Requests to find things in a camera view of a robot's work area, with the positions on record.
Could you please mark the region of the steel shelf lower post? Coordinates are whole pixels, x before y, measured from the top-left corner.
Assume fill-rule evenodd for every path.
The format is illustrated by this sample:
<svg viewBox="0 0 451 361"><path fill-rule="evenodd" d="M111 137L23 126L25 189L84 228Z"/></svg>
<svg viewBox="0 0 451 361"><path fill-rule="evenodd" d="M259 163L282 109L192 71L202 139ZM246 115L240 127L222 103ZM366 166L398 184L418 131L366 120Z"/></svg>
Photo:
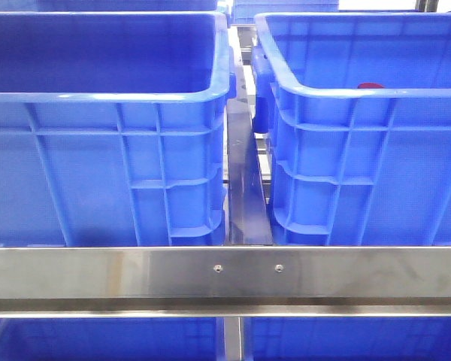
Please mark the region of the steel shelf lower post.
<svg viewBox="0 0 451 361"><path fill-rule="evenodd" d="M244 360L244 321L242 317L225 317L223 321L225 360Z"/></svg>

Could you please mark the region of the steel shelf front rail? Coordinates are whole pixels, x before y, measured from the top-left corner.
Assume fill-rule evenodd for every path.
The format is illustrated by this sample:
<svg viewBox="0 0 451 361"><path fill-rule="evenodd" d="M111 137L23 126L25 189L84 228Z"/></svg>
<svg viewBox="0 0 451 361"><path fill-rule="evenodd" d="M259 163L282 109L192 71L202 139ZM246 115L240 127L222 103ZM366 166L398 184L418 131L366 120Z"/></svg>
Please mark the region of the steel shelf front rail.
<svg viewBox="0 0 451 361"><path fill-rule="evenodd" d="M0 248L3 318L285 316L451 316L451 247Z"/></svg>

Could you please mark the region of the blue crate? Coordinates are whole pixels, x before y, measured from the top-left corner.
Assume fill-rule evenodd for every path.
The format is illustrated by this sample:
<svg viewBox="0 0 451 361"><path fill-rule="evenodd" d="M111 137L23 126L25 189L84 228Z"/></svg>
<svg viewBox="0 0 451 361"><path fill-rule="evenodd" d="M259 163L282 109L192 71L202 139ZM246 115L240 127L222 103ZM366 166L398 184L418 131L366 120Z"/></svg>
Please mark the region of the blue crate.
<svg viewBox="0 0 451 361"><path fill-rule="evenodd" d="M0 11L218 11L232 12L232 1L41 0L0 1Z"/></svg>
<svg viewBox="0 0 451 361"><path fill-rule="evenodd" d="M254 24L254 16L270 12L336 12L338 0L246 0L234 1L232 23Z"/></svg>
<svg viewBox="0 0 451 361"><path fill-rule="evenodd" d="M0 247L224 242L217 12L0 12Z"/></svg>
<svg viewBox="0 0 451 361"><path fill-rule="evenodd" d="M254 317L248 360L451 360L451 317Z"/></svg>
<svg viewBox="0 0 451 361"><path fill-rule="evenodd" d="M223 360L216 318L11 319L0 360Z"/></svg>
<svg viewBox="0 0 451 361"><path fill-rule="evenodd" d="M255 24L274 241L451 246L451 13L265 13Z"/></svg>

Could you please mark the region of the blue crate far right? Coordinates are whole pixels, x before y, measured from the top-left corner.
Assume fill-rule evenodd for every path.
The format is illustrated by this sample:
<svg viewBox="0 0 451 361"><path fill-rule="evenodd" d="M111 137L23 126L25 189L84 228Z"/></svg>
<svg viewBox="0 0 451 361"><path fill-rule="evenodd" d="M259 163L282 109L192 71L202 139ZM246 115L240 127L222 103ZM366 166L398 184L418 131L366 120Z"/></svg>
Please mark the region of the blue crate far right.
<svg viewBox="0 0 451 361"><path fill-rule="evenodd" d="M338 0L246 0L234 1L232 23L254 24L254 16L270 12L336 12Z"/></svg>

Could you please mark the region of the blue crate far left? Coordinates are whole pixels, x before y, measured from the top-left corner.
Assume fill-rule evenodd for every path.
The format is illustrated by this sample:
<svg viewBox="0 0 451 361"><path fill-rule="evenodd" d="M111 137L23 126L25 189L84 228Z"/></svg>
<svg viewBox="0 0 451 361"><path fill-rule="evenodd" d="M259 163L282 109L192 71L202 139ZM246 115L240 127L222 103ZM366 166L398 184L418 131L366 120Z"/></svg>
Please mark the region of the blue crate far left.
<svg viewBox="0 0 451 361"><path fill-rule="evenodd" d="M232 1L41 0L0 1L0 11L218 11L232 12Z"/></svg>

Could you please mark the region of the blue crate lower left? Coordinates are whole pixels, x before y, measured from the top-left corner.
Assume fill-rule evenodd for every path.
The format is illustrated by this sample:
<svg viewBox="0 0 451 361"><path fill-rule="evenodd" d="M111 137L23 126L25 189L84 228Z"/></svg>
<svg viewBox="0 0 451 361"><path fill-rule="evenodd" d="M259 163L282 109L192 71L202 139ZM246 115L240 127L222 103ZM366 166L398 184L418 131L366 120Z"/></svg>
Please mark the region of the blue crate lower left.
<svg viewBox="0 0 451 361"><path fill-rule="evenodd" d="M223 360L216 318L11 319L0 360Z"/></svg>

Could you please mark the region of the blue crate upper left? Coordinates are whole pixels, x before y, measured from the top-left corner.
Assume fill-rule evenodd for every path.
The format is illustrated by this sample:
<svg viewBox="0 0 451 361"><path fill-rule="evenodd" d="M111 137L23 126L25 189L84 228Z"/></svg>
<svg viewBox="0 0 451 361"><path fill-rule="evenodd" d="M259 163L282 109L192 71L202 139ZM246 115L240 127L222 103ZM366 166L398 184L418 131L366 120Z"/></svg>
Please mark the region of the blue crate upper left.
<svg viewBox="0 0 451 361"><path fill-rule="evenodd" d="M224 242L217 12L0 12L0 247Z"/></svg>

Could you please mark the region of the blue crate upper right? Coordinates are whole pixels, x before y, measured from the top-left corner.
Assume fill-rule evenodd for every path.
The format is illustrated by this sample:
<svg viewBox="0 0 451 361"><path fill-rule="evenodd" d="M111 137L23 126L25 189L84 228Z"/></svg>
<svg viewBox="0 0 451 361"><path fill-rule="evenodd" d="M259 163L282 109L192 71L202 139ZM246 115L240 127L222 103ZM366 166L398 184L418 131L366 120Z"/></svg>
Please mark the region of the blue crate upper right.
<svg viewBox="0 0 451 361"><path fill-rule="evenodd" d="M451 13L265 13L255 24L274 241L451 246Z"/></svg>

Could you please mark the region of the red push button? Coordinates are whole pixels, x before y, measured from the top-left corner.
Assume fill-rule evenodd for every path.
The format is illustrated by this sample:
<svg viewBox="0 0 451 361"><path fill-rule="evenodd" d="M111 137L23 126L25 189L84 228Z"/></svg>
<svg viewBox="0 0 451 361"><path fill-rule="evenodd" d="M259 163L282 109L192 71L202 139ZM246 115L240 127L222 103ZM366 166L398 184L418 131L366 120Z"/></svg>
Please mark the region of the red push button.
<svg viewBox="0 0 451 361"><path fill-rule="evenodd" d="M384 89L384 85L375 82L363 82L357 86L358 89Z"/></svg>

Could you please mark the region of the blue crate lower right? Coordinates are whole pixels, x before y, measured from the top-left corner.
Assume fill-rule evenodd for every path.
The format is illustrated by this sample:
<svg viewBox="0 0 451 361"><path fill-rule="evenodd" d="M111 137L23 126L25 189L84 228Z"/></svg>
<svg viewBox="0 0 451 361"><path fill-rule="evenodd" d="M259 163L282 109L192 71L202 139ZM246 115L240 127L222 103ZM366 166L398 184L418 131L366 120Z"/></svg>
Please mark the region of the blue crate lower right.
<svg viewBox="0 0 451 361"><path fill-rule="evenodd" d="M248 360L451 360L451 317L254 317Z"/></svg>

